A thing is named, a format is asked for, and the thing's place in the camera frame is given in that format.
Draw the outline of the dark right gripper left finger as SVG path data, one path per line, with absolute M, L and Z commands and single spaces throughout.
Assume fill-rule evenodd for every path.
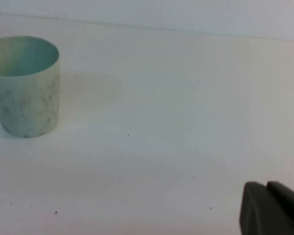
M 267 184 L 247 182 L 239 223 L 243 235 L 294 235 L 294 209 L 283 207 Z

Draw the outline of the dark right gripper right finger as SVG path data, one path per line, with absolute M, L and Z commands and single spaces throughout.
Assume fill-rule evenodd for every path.
M 269 181 L 267 188 L 283 207 L 294 209 L 294 191 L 292 189 L 277 181 Z

